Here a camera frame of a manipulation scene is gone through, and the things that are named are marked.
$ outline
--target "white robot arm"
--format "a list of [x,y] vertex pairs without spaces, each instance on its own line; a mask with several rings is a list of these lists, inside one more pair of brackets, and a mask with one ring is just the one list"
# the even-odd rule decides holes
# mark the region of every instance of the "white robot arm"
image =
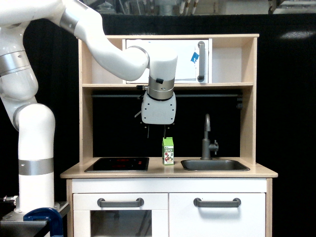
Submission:
[[177,54],[139,43],[121,51],[103,33],[102,17],[78,0],[0,0],[0,97],[19,131],[19,209],[26,213],[54,206],[53,140],[55,118],[37,104],[38,82],[23,47],[29,21],[46,18],[84,41],[95,60],[123,80],[136,80],[148,67],[142,104],[145,123],[173,123]]

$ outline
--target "oven window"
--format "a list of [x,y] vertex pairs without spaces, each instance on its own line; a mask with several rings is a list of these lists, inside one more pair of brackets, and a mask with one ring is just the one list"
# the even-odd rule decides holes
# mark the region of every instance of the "oven window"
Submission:
[[152,236],[151,210],[91,211],[92,237]]

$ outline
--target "cabinet handle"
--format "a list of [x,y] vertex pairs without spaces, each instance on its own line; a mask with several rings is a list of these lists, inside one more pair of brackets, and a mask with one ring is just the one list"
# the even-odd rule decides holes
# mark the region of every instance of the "cabinet handle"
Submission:
[[200,41],[198,44],[199,47],[199,66],[198,66],[198,82],[204,81],[205,75],[205,44],[203,41]]
[[199,198],[193,200],[196,207],[239,207],[241,200],[234,198],[232,201],[202,201]]
[[140,207],[144,205],[144,200],[138,198],[136,201],[105,201],[100,198],[97,203],[99,207]]

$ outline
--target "blue clamp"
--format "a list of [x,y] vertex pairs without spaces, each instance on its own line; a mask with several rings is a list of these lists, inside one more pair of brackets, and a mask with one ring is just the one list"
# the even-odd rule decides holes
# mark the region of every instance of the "blue clamp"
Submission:
[[25,214],[23,221],[47,220],[51,237],[64,237],[63,220],[59,212],[50,207],[38,208]]

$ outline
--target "cabinet door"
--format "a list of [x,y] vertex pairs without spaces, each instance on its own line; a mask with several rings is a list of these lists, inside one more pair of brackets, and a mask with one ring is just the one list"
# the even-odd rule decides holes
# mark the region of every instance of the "cabinet door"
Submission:
[[[241,204],[239,207],[197,207],[196,198],[202,205],[214,204],[205,201],[235,198]],[[170,237],[264,237],[265,193],[170,194],[169,218]]]
[[74,194],[74,236],[167,237],[168,194]]

